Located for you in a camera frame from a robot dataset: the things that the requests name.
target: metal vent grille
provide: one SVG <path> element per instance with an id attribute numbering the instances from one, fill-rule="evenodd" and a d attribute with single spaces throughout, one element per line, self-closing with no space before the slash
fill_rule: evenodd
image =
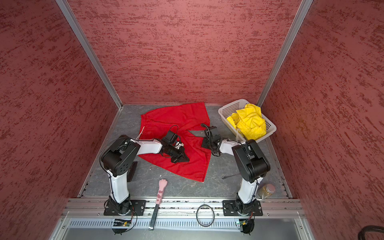
<path id="1" fill-rule="evenodd" d="M 150 218 L 139 218 L 135 228 L 148 228 Z M 214 223 L 209 227 L 200 226 L 194 218 L 158 218 L 156 219 L 156 228 L 163 229 L 227 229 L 238 230 L 240 227 L 237 223 L 238 219 L 215 219 Z M 71 219 L 68 228 L 112 228 L 113 219 L 97 219 L 97 218 L 73 218 Z M 113 228 L 130 228 L 129 227 L 113 227 Z"/>

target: yellow cloth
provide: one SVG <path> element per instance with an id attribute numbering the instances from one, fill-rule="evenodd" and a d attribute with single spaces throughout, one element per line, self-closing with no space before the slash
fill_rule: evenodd
<path id="1" fill-rule="evenodd" d="M 266 134 L 265 120 L 262 118 L 260 107 L 248 103 L 244 109 L 237 110 L 227 117 L 228 122 L 238 129 L 247 140 L 257 140 Z"/>

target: glass jar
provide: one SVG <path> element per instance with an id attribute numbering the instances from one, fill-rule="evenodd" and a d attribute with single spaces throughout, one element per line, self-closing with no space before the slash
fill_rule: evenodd
<path id="1" fill-rule="evenodd" d="M 270 195 L 272 195 L 275 191 L 276 191 L 275 186 L 273 186 L 272 184 L 265 184 L 263 187 L 257 190 L 257 193 L 262 199 L 266 199 Z"/>

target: plastic basket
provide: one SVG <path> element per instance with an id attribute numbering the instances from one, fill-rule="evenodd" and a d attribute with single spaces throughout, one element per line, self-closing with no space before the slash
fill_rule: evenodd
<path id="1" fill-rule="evenodd" d="M 233 132 L 235 136 L 239 138 L 240 141 L 246 141 L 246 139 L 240 134 L 237 134 L 236 129 L 232 127 L 232 125 L 227 121 L 227 117 L 231 116 L 232 113 L 234 113 L 236 110 L 243 109 L 248 103 L 249 102 L 245 99 L 239 99 L 218 109 L 218 113 L 220 114 L 223 123 Z M 262 117 L 265 119 L 266 123 L 266 134 L 257 139 L 256 142 L 263 141 L 267 137 L 271 136 L 272 133 L 274 133 L 277 129 L 276 125 L 274 125 L 266 116 L 264 116 L 264 114 L 262 114 Z"/>

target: gray marble surface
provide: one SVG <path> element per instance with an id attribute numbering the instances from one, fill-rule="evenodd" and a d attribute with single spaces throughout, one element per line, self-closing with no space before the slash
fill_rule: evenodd
<path id="1" fill-rule="evenodd" d="M 161 108 L 161 105 L 125 105 L 120 118 L 113 130 L 110 139 L 116 139 L 125 134 L 136 138 L 140 132 L 141 117 L 146 112 Z M 222 137 L 235 139 L 232 132 L 221 121 L 218 114 L 219 106 L 206 106 L 211 126 L 216 126 Z M 196 136 L 203 136 L 202 131 L 193 131 Z M 263 179 L 261 185 L 272 183 L 276 187 L 273 198 L 286 197 L 281 190 L 282 181 L 279 177 L 276 164 L 268 151 L 264 141 L 259 143 L 260 148 L 271 164 L 271 170 Z M 183 178 L 158 166 L 150 164 L 140 157 L 136 157 L 137 168 L 133 179 L 128 183 L 129 193 L 133 197 L 155 197 L 159 187 L 159 180 L 165 178 L 168 185 L 164 191 L 164 197 L 220 197 L 234 198 L 240 188 L 241 176 L 232 155 L 222 154 L 220 157 L 211 156 L 207 175 L 204 182 L 197 182 Z M 234 175 L 226 179 L 223 176 Z M 84 196 L 108 196 L 110 194 L 107 174 L 99 165 L 90 176 Z"/>

